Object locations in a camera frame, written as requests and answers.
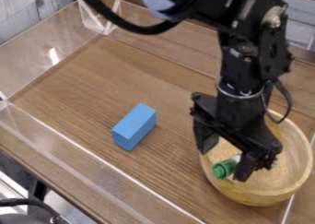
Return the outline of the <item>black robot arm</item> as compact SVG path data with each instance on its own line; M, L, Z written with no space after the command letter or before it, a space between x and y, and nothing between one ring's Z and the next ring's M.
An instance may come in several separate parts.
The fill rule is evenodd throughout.
M288 23L284 0L142 0L149 12L162 21L137 26L105 5L102 0L83 0L121 29L154 35L192 18L216 27L221 50L217 94L190 95L196 147L206 154L218 139L241 150L233 179L244 182L252 172L269 170L282 145L265 122L278 124L268 112L276 89L292 103L278 77L290 71L290 52L285 38Z

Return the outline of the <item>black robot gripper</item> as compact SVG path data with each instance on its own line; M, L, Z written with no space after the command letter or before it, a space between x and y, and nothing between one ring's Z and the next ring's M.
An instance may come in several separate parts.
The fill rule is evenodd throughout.
M233 180L242 183L253 171L272 169L282 150L265 123L265 117L270 116L266 111L270 92L270 86L261 86L244 95L218 85L214 96L201 92L190 95L196 149L201 155L206 154L224 138L241 151Z

